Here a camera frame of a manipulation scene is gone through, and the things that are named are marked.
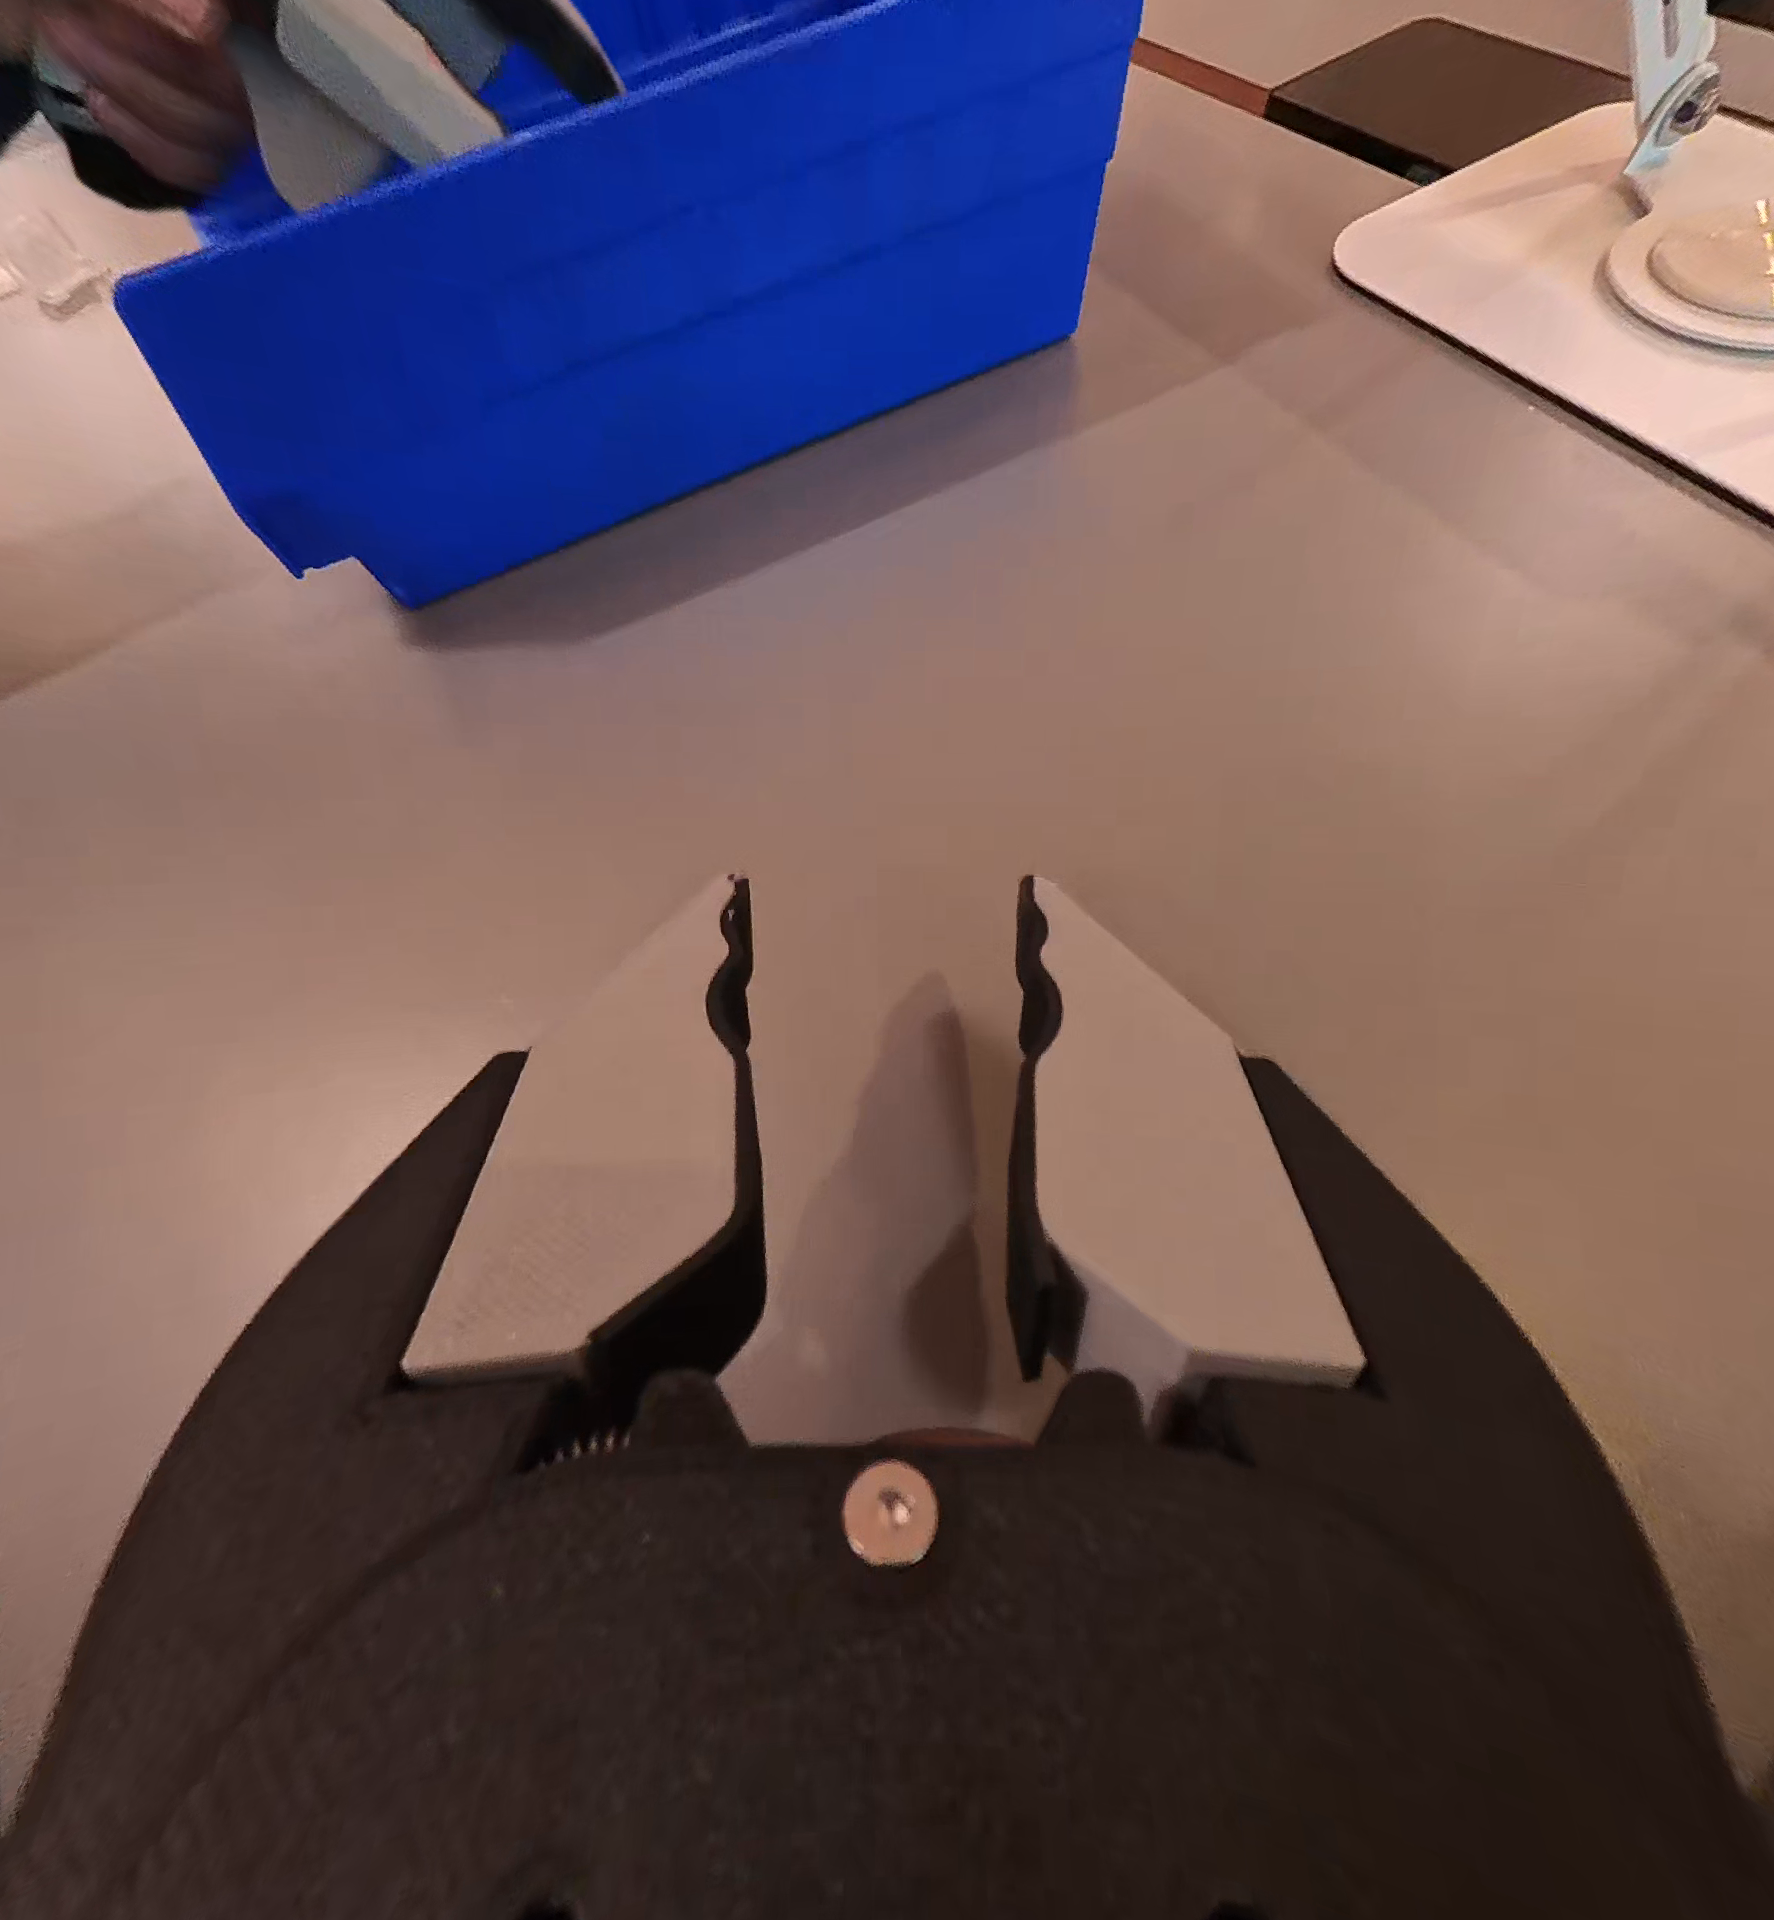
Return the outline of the small clear plastic piece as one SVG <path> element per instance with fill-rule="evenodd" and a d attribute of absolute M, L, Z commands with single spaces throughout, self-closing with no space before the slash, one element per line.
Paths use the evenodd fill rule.
<path fill-rule="evenodd" d="M 109 285 L 109 269 L 87 256 L 51 212 L 17 212 L 0 229 L 0 301 L 33 298 L 61 321 L 105 298 Z"/>

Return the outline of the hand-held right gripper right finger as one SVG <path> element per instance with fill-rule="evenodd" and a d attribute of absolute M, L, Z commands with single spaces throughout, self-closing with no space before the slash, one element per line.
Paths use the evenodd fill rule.
<path fill-rule="evenodd" d="M 1366 1352 L 1235 1042 L 1042 874 L 1016 890 L 1005 1314 L 1019 1377 L 1354 1388 Z"/>

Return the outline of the white document stand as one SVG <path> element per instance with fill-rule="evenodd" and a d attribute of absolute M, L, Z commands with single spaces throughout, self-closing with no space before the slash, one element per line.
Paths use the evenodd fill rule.
<path fill-rule="evenodd" d="M 1774 78 L 1707 3 L 1617 10 L 1627 105 L 1363 215 L 1334 269 L 1774 525 Z"/>

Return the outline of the person's left hand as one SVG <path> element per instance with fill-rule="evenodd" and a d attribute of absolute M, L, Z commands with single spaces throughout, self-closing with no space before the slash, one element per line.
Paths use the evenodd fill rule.
<path fill-rule="evenodd" d="M 256 140 L 231 3 L 38 3 L 33 79 L 90 191 L 184 210 Z"/>

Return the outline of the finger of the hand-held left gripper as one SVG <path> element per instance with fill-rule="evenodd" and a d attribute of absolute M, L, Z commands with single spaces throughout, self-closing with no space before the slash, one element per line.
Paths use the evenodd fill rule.
<path fill-rule="evenodd" d="M 580 105 L 626 94 L 603 36 L 577 3 L 391 3 L 443 69 L 472 94 L 511 49 L 524 49 Z"/>
<path fill-rule="evenodd" d="M 228 42 L 260 161 L 298 212 L 364 191 L 395 166 L 426 170 L 506 134 L 391 3 L 236 3 Z"/>

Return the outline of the blue plastic bin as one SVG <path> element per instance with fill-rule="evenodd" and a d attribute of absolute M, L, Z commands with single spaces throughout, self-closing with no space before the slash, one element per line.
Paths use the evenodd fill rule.
<path fill-rule="evenodd" d="M 506 134 L 279 210 L 264 164 L 113 305 L 292 571 L 424 606 L 1079 321 L 1137 3 L 588 3 Z"/>

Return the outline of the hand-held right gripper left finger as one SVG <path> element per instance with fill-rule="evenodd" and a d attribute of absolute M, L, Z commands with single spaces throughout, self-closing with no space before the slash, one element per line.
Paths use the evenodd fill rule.
<path fill-rule="evenodd" d="M 751 890 L 708 878 L 522 1055 L 408 1377 L 717 1372 L 766 1295 Z"/>

